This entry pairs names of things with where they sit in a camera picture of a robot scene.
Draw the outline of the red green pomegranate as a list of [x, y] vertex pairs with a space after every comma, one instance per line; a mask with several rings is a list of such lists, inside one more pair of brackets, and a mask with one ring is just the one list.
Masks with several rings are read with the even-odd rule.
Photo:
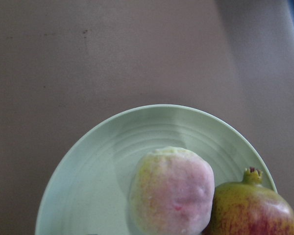
[[240, 182], [216, 187], [204, 235], [294, 235], [294, 211], [275, 191], [262, 186], [262, 172], [247, 168]]

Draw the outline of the green plate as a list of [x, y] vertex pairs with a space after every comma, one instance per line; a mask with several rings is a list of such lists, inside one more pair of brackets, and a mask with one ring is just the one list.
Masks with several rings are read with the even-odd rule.
[[243, 171], [263, 171], [254, 147], [233, 127], [206, 112], [172, 104], [147, 105], [116, 114], [86, 133], [63, 157], [44, 192], [37, 235], [137, 235], [128, 210], [135, 166], [166, 146], [197, 153], [212, 167], [216, 185], [240, 181]]

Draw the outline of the pale pink peach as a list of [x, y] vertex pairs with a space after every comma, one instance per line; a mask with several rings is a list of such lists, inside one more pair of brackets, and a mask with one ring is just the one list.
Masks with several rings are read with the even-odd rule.
[[130, 215], [145, 235], [198, 235], [208, 225], [215, 191], [211, 166], [196, 153], [164, 147], [136, 167]]

